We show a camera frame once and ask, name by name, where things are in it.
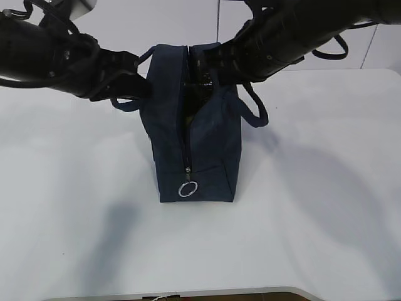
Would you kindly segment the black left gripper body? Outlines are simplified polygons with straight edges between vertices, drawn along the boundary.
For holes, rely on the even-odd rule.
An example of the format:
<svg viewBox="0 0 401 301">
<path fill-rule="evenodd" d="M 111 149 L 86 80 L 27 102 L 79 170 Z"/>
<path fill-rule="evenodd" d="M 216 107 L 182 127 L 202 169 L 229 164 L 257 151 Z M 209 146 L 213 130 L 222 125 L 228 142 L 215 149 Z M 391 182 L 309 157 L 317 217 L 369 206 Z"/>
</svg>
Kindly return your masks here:
<svg viewBox="0 0 401 301">
<path fill-rule="evenodd" d="M 136 75 L 139 57 L 127 51 L 101 48 L 88 34 L 44 31 L 37 59 L 37 87 L 51 88 L 90 100 L 102 81 L 120 74 Z"/>
</svg>

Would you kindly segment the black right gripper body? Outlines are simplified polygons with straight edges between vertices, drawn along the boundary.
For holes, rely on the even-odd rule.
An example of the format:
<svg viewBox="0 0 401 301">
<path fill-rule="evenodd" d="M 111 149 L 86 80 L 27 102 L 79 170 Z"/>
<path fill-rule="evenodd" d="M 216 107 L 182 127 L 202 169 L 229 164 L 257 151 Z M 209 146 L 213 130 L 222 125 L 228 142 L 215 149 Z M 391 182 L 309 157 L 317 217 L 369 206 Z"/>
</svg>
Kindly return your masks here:
<svg viewBox="0 0 401 301">
<path fill-rule="evenodd" d="M 312 53 L 343 60 L 349 48 L 341 33 L 374 26 L 351 1 L 246 1 L 253 18 L 235 37 L 215 46 L 192 46 L 189 66 L 197 76 L 216 71 L 222 85 L 263 82 Z"/>
</svg>

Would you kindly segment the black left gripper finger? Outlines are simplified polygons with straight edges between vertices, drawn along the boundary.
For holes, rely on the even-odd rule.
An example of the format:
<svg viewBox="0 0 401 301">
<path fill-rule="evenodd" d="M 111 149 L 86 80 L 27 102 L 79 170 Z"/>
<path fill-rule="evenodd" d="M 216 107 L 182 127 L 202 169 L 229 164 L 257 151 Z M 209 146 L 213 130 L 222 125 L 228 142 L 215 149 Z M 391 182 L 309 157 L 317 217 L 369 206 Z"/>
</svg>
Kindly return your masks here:
<svg viewBox="0 0 401 301">
<path fill-rule="evenodd" d="M 90 101 L 99 102 L 108 99 L 135 100 L 149 97 L 152 85 L 141 75 L 120 74 L 102 81 L 91 92 Z"/>
</svg>

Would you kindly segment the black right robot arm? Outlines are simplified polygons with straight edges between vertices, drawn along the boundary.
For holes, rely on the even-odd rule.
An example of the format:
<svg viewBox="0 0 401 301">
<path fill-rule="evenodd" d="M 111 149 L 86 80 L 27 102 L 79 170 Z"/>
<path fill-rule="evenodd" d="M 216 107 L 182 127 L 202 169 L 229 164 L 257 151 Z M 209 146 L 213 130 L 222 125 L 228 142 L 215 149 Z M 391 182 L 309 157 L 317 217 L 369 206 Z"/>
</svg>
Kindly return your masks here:
<svg viewBox="0 0 401 301">
<path fill-rule="evenodd" d="M 400 24 L 400 1 L 246 1 L 252 18 L 233 39 L 190 47 L 197 75 L 214 73 L 221 85 L 259 83 L 312 53 L 343 60 L 341 33 L 378 24 Z"/>
</svg>

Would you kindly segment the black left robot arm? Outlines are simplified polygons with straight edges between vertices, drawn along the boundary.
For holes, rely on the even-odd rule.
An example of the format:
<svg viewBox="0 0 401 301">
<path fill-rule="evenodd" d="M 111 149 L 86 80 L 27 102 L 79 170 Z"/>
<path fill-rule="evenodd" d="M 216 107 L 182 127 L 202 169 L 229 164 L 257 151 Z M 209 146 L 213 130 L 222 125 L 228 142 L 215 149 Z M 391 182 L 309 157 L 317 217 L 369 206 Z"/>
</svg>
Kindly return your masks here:
<svg viewBox="0 0 401 301">
<path fill-rule="evenodd" d="M 1 86 L 50 88 L 97 102 L 136 100 L 151 93 L 137 73 L 140 58 L 103 49 L 74 20 L 96 1 L 23 1 L 1 11 Z"/>
</svg>

